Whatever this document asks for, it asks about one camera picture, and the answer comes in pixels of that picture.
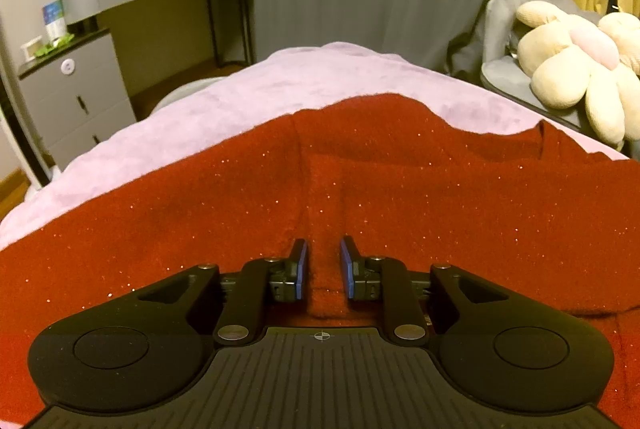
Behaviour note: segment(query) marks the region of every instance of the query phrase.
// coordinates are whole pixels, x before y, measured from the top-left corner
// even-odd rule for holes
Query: stuffed toy
[[[543,104],[564,110],[584,99],[605,144],[640,140],[640,19],[616,12],[596,25],[542,1],[524,3],[516,17],[532,29],[519,41],[518,62]]]

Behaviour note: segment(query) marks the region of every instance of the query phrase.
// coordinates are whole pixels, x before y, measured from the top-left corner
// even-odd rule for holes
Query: red fabric
[[[455,130],[395,95],[280,117],[83,204],[0,252],[0,418],[42,407],[26,367],[42,329],[181,268],[237,271],[311,244],[310,300],[291,323],[374,321],[350,309],[338,241],[426,271],[447,260],[589,316],[616,367],[601,408],[640,428],[640,165],[586,154],[546,122]]]

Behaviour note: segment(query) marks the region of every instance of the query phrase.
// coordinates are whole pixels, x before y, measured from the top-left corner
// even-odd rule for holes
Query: cabinet top
[[[108,28],[103,28],[97,30],[96,32],[89,32],[88,34],[77,35],[71,40],[68,44],[52,51],[51,53],[34,59],[33,61],[29,61],[28,63],[24,63],[18,68],[18,79],[23,80],[28,75],[31,75],[34,71],[46,66],[47,64],[55,61],[59,57],[63,56],[65,53],[68,53],[71,50],[75,50],[76,48],[85,45],[91,41],[94,41],[103,35],[107,35],[109,33]]]

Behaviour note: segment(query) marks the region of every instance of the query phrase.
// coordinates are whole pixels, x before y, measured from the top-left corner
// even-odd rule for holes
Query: chest of drawers
[[[42,145],[61,170],[136,122],[107,31],[21,76],[20,90]]]

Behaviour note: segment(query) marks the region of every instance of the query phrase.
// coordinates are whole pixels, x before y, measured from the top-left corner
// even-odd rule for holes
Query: pink blanket
[[[541,116],[483,88],[353,44],[291,48],[122,130],[74,160],[61,177],[0,223],[0,250],[78,205],[276,117],[342,99],[395,92],[453,127],[509,135]],[[623,155],[561,126],[588,152]]]

